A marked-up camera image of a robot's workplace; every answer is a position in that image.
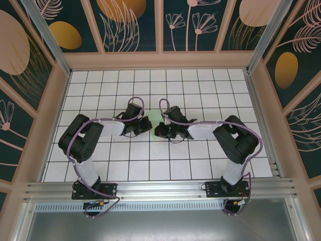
cable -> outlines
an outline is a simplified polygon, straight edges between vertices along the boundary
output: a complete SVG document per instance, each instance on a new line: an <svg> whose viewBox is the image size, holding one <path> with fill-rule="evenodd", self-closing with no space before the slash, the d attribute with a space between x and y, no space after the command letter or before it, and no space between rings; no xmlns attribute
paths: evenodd
<svg viewBox="0 0 321 241"><path fill-rule="evenodd" d="M135 96L129 99L128 104L129 104L130 101L133 100L133 99L139 99L139 100L141 101L141 104L142 104L141 110L140 110L140 112L139 112L139 114L138 114L137 116L135 116L135 117L133 117L133 118L131 118L131 119L115 119L115 118L90 119L89 121L85 122L85 123L78 129L78 131L75 133L75 135L74 135L73 138L71 139L71 141L70 141L70 143L69 143L69 146L68 146L68 148L67 148L67 153L66 153L67 158L69 159L69 161L72 162L72 164L73 164L73 166L74 166L74 170L75 170L75 172L76 172L76 175L78 176L78 180L79 180L82 184L84 184L90 191L92 191L92 192L94 192L94 193L97 193L97 194L99 194L99 195L101 195L101 196L103 196L103 197L109 197L109 198L116 198L116 199L117 199L117 201L114 202L108 209L106 209L105 211L97 214L96 216L89 216L89 215L87 214L86 209L85 209L85 215L86 215L87 218L88 218L88 217L90 217L90 218L95 218L95 217L101 217L101 216L103 216L103 215L106 214L110 209L112 209L113 206L115 206L115 205L120 201L120 198L117 197L117 196L112 196L112 195L108 195L108 194L104 194L104 193L98 192L98 191L96 191L95 189L91 188L91 186L89 186L89 185L81 178L81 176L80 176L80 174L79 174L79 172L78 172L78 170L77 170L77 168L76 168L75 160L74 160L73 158L71 158L71 156L70 156L70 149L71 149L72 144L74 143L75 139L76 139L77 136L79 135L79 133L80 133L88 124L90 124L90 123L92 123L92 122L101 122L101 121L130 122L130 121L133 121L133 120L137 119L137 118L144 112L144 107L145 107L145 105L144 105L144 101L143 101L141 98L135 97Z"/></svg>
<svg viewBox="0 0 321 241"><path fill-rule="evenodd" d="M246 126L243 126L243 125L237 124L237 123L233 123L233 122L226 122L226 121L224 121L224 120L222 120L222 121L221 121L221 120L217 120L217 121L215 121L215 122L214 122L214 121L211 121L211 122L209 122L209 121L198 121L198 122L193 122L193 123L180 123L180 122L176 122L176 121L168 118L168 116L163 112L162 106L161 106L162 101L166 101L166 103L167 103L167 108L169 108L170 102L169 102L167 99L162 98L162 99L159 100L158 106L159 106L159 110L160 110L160 113L162 114L162 116L163 116L165 119L167 119L169 122L171 122L171 123L174 123L174 124L177 124L177 125L182 125L182 126L193 126L193 125L198 125L198 124L216 124L216 125L217 125L217 124L226 124L226 125L232 125L232 126L236 126L236 127L240 127L240 128L245 129L246 131L252 133L252 134L258 139L259 144L260 144L259 150L258 150L256 153L254 153L252 156L250 156L250 157L244 162L244 165L243 165L243 168L242 168L242 171L241 171L242 177L249 176L249 197L250 197L250 196L251 196L251 173L248 172L246 175L243 175L243 174L244 174L244 170L245 170L247 164L249 163L249 161L250 161L251 159L253 159L254 157L256 157L257 155L259 155L260 152L261 152L262 149L263 149L263 142L262 142L261 137L260 137L255 131L253 131L252 129L250 129L250 128L246 127ZM232 212L230 212L229 210L226 209L226 203L227 203L228 200L229 200L229 199L226 199L226 200L224 201L223 211L224 211L226 214L234 214L234 213L232 213Z"/></svg>

dark teal panel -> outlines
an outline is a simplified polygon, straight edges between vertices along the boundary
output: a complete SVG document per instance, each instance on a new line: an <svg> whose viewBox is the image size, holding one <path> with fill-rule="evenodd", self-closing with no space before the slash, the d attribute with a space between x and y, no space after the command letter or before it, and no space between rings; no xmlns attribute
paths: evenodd
<svg viewBox="0 0 321 241"><path fill-rule="evenodd" d="M97 22L97 26L98 26L98 30L100 33L100 37L101 37L101 41L104 42L105 39L105 25L104 25L104 20L102 19L102 17L100 16L100 14L104 17L104 19L107 21L108 18L107 16L101 11L101 9L99 8L98 4L97 4L97 0L90 0L90 4L92 7L92 10L94 12L94 16ZM117 52L119 50L121 50L121 52L144 52L144 51L156 51L156 36L155 36L155 10L154 10L154 0L146 0L146 9L145 12L142 14L142 16L140 16L137 19L137 23L138 23L138 28L139 28L139 35L136 35L136 37L134 39L132 39L133 41L131 41L131 36L127 33L126 31L126 35L124 36L124 30L118 32L118 34L116 34L116 27L117 24L115 21L110 20L110 29L111 32L113 32L113 34L116 36L118 35L118 41L116 45L109 45L109 43L107 43L107 41L105 41L106 45L104 45L105 51L106 52ZM120 29L122 29L124 26L123 23L120 24Z"/></svg>
<svg viewBox="0 0 321 241"><path fill-rule="evenodd" d="M297 0L293 0L293 1L292 1L291 6L290 6L289 10L287 11L287 14L285 15L282 23L280 24L280 27L278 28L278 30L277 30L276 33L274 34L274 36L273 36L273 38L271 39L269 45L267 46L265 52L263 53L263 58L265 58L265 56L267 55L267 53L270 51L270 48L272 47L272 44L273 44L274 40L275 40L276 37L279 35L281 29L283 28L283 26L284 26L287 18L288 18L289 15L291 14L291 12L292 12L294 6L296 5L296 3L297 3Z"/></svg>
<svg viewBox="0 0 321 241"><path fill-rule="evenodd" d="M17 167L4 164L18 164L34 119L1 90L0 112L0 179L11 182Z"/></svg>
<svg viewBox="0 0 321 241"><path fill-rule="evenodd" d="M5 203L5 199L6 199L7 194L4 192L0 192L0 213L1 213L1 209Z"/></svg>
<svg viewBox="0 0 321 241"><path fill-rule="evenodd" d="M228 30L222 46L224 50L254 50L265 27L249 27L240 20L240 5L242 0L237 0Z"/></svg>
<svg viewBox="0 0 321 241"><path fill-rule="evenodd" d="M321 208L321 188L315 189L314 194L317 199L317 202L319 203L319 207Z"/></svg>
<svg viewBox="0 0 321 241"><path fill-rule="evenodd" d="M286 118L308 177L321 175L321 84Z"/></svg>
<svg viewBox="0 0 321 241"><path fill-rule="evenodd" d="M211 5L197 5L195 7L191 7L190 17L189 17L189 26L188 26L188 50L195 51L196 50L196 36L195 27L202 27L203 23L207 19L206 17L210 17L210 15L214 14L215 21L211 19L208 21L202 29L206 29L209 27L209 33L199 34L197 37L197 51L213 51L217 36L220 30L220 26L222 23L223 14L225 11L227 1L221 1L219 3L214 4L217 1L208 0L205 1L207 3L213 3ZM187 20L188 20L188 12L189 5L186 0L165 0L164 1L164 51L174 51L173 44L175 46L176 51L186 51L186 31L187 31ZM172 19L170 23L175 23L176 26L178 21L175 22L176 17L173 18L174 14L181 14L182 17L178 19L180 25L178 28L174 28L171 31L170 26L167 22L166 15ZM202 24L198 24L197 19L201 20L203 17Z"/></svg>
<svg viewBox="0 0 321 241"><path fill-rule="evenodd" d="M319 44L319 40L317 40L315 48L309 49L309 52L302 52L301 49L295 50L293 47L293 39L297 32L307 25L303 21L303 18L300 18L304 14L304 10L306 7L306 1L301 7L298 14L295 16L294 20L299 19L295 24L290 26L286 31L284 37L280 41L279 47L277 47L269 59L266 67L270 73L271 79L273 81L274 87L280 99L281 105L285 107L309 82L313 77L321 70L320 63L318 61L321 54L321 44ZM276 84L275 80L275 68L276 63L279 57L285 53L290 52L294 54L298 60L298 71L293 83L286 89L280 88Z"/></svg>
<svg viewBox="0 0 321 241"><path fill-rule="evenodd" d="M29 46L32 50L30 51L28 66L22 74L10 75L0 70L0 77L37 110L52 70L52 65L8 0L2 1L0 10L10 14L22 25L29 37Z"/></svg>

flower illustration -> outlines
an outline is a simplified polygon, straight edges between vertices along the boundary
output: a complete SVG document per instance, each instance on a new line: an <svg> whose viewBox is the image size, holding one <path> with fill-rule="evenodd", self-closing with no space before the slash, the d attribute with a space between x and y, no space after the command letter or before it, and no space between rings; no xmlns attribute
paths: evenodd
<svg viewBox="0 0 321 241"><path fill-rule="evenodd" d="M189 50L189 25L190 25L190 14L191 8L196 6L206 6L220 3L221 0L187 0L189 5L189 11L187 13L187 27L186 27L186 51Z"/></svg>
<svg viewBox="0 0 321 241"><path fill-rule="evenodd" d="M221 0L187 0L187 4L190 7L196 7L197 5L212 5L218 4Z"/></svg>
<svg viewBox="0 0 321 241"><path fill-rule="evenodd" d="M178 29L185 26L185 22L183 22L182 14L166 14L166 21L169 24L169 27L171 29L171 35L172 35L172 44L174 51L176 51L175 44L174 44L174 38L173 38L173 29Z"/></svg>
<svg viewBox="0 0 321 241"><path fill-rule="evenodd" d="M7 131L10 129L10 122L14 114L15 106L10 101L8 106L3 100L0 100L0 130Z"/></svg>
<svg viewBox="0 0 321 241"><path fill-rule="evenodd" d="M215 14L203 14L200 19L200 13L193 14L193 25L196 33L195 51L197 51L197 39L199 34L207 34L217 31Z"/></svg>

metal base plate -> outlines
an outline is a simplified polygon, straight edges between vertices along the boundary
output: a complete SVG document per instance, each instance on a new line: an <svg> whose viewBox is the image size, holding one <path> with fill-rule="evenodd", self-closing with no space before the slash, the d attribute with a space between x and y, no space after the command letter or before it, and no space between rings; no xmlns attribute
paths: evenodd
<svg viewBox="0 0 321 241"><path fill-rule="evenodd" d="M107 195L116 196L117 184L116 183L101 183L99 192L106 193ZM104 199L102 195L98 195L88 190L82 183L76 181L73 184L73 192L71 195L73 200L97 200Z"/></svg>
<svg viewBox="0 0 321 241"><path fill-rule="evenodd" d="M206 197L242 197L242 192L240 189L246 194L249 195L249 184L247 181L240 181L237 184L237 188L232 191L230 194L225 193L221 189L221 182L206 182L204 183Z"/></svg>

purple cable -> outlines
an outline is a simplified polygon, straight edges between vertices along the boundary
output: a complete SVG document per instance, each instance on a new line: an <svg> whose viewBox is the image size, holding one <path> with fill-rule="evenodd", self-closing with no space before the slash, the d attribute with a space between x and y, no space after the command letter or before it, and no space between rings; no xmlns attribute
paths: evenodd
<svg viewBox="0 0 321 241"><path fill-rule="evenodd" d="M133 99L139 99L139 100L141 101L141 103L142 103L141 110L140 110L140 112L139 112L139 114L138 114L137 116L135 116L135 117L133 117L133 118L131 118L131 119L115 119L115 118L91 119L91 120L85 122L85 123L78 129L78 131L75 133L75 135L74 135L73 138L71 139L70 144L69 144L69 146L68 146L68 148L67 148L67 153L66 153L67 158L69 159L69 161L72 162L72 164L73 164L73 166L74 166L74 170L75 170L75 172L76 172L76 174L77 174L77 176L78 176L78 180L81 181L90 191L92 191L92 192L94 192L94 193L97 193L97 194L99 194L99 195L101 195L101 196L104 196L104 197L116 198L116 199L117 199L117 201L116 201L115 203L113 203L107 210L105 210L105 211L97 214L96 216L89 216L89 215L87 214L87 210L88 210L88 208L90 208L90 206L88 206L88 207L85 209L85 215L86 215L87 218L88 218L88 217L95 218L95 217L101 217L101 216L103 216L103 215L106 214L110 209L112 209L113 206L115 206L115 205L120 201L120 198L117 197L117 196L112 196L112 195L108 195L108 194L104 194L104 193L101 193L101 192L96 191L95 189L91 188L91 187L81 178L81 176L80 176L80 174L79 174L79 172L78 172L78 170L77 170L77 168L76 168L75 160L73 160L73 159L70 157L70 149L71 149L71 146L72 146L72 144L74 143L74 141L75 141L75 139L77 138L77 136L79 135L79 133L80 133L80 132L85 128L85 126L88 125L89 123L92 123L92 122L100 122L100 121L130 122L130 121L133 121L133 120L137 119L137 118L138 118L140 115L142 115L142 113L144 112L144 107L145 107L145 105L144 105L144 101L143 101L141 98L139 98L139 97L132 97L132 98L130 98L129 101L128 101L128 104L129 104L130 101L133 100Z"/></svg>
<svg viewBox="0 0 321 241"><path fill-rule="evenodd" d="M222 120L222 121L221 121L221 120L217 120L216 122L213 122L213 121L211 121L211 122L209 122L209 121L198 121L198 122L193 122L193 123L176 122L176 121L174 121L174 120L171 120L170 118L168 118L168 117L166 116L166 114L164 114L164 112L163 112L163 110L162 110L162 107L161 107L162 101L166 101L166 102L167 102L167 108L170 107L170 102L169 102L167 99L163 98L163 99L160 99L160 100L159 100L158 105L159 105L159 110L160 110L160 113L162 114L162 116L163 116L165 119L167 119L169 122L171 122L171 123L174 123L174 124L177 124L177 125L182 125L182 126L193 126L193 125L198 125L198 124L226 124L226 125L232 125L232 126L240 127L240 128L243 128L243 129L247 130L248 132L252 133L252 134L258 139L259 144L260 144L259 150L258 150L256 153L254 153L252 156L250 156L250 157L245 161L244 166L243 166L243 168L242 168L242 172L241 172L242 177L249 176L249 194L250 194L249 197L250 197L250 196L251 196L251 173L247 173L246 175L243 175L243 173L244 173L244 170L245 170L245 168L246 168L246 165L249 163L249 161L250 161L251 159L253 159L254 157L256 157L257 155L259 155L260 152L262 151L262 149L263 149L263 142L262 142L261 137L260 137L255 131L253 131L252 129L250 129L249 127L246 127L246 126L243 126L243 125L240 125L240 124L237 124L237 123L233 123L233 122L226 122L226 121L224 121L224 120ZM230 212L229 210L227 210L227 209L225 208L226 203L227 203L228 200L229 200L229 199L226 199L226 200L224 201L224 205L223 205L223 208L224 208L224 209L223 209L223 211L224 211L226 214L229 214L229 213L230 213L230 214L234 214L234 213Z"/></svg>

